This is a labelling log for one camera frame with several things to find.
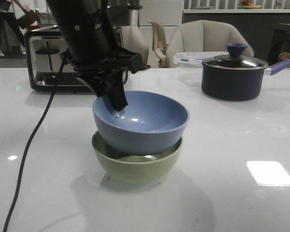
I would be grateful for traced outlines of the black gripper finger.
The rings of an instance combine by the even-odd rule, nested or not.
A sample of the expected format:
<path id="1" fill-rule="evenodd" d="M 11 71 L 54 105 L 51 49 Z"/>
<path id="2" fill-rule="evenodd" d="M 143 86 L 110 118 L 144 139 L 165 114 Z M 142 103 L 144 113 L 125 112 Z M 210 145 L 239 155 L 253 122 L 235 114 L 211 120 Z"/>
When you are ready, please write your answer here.
<path id="1" fill-rule="evenodd" d="M 106 95 L 105 77 L 96 73 L 77 73 L 76 79 L 89 88 L 97 97 Z"/>
<path id="2" fill-rule="evenodd" d="M 112 107 L 116 111 L 123 110 L 127 105 L 127 99 L 123 84 L 123 71 L 116 70 L 109 73 L 105 78 L 106 94 L 111 102 Z"/>

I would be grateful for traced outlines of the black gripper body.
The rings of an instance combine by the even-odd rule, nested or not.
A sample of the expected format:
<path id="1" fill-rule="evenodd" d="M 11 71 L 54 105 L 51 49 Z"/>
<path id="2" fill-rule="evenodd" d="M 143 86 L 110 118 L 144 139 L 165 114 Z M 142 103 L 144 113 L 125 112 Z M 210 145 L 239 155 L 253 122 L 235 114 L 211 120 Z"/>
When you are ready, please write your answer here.
<path id="1" fill-rule="evenodd" d="M 106 0 L 49 0 L 47 5 L 79 73 L 145 68 L 141 54 L 122 47 Z"/>

